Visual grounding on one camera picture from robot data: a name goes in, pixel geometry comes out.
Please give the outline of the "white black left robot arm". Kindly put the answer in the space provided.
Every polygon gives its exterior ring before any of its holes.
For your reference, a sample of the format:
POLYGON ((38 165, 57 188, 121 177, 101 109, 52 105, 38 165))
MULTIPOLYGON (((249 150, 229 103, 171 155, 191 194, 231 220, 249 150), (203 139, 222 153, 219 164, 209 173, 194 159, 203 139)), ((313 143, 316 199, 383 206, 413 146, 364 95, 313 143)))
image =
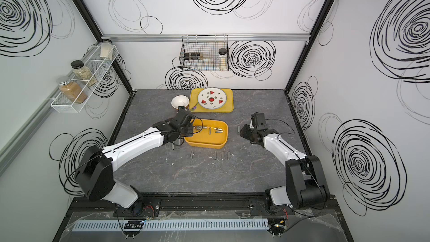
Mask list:
POLYGON ((180 109, 173 118, 160 121, 144 132, 114 145, 89 147, 74 174, 75 181, 90 201, 115 203, 132 214, 143 211, 144 201, 138 190, 114 178, 120 167, 152 149, 192 136, 195 117, 180 109))

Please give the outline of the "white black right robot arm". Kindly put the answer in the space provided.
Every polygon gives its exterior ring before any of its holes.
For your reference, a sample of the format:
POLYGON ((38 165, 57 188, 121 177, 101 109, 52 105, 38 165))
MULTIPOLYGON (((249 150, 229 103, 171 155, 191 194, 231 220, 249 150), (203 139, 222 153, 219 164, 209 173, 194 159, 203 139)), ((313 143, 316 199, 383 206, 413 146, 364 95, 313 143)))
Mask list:
POLYGON ((240 135, 271 152, 285 167, 285 185, 267 190, 271 204, 297 209, 325 205, 330 193, 317 156, 295 149, 267 126, 263 113, 252 114, 250 124, 243 126, 240 135))

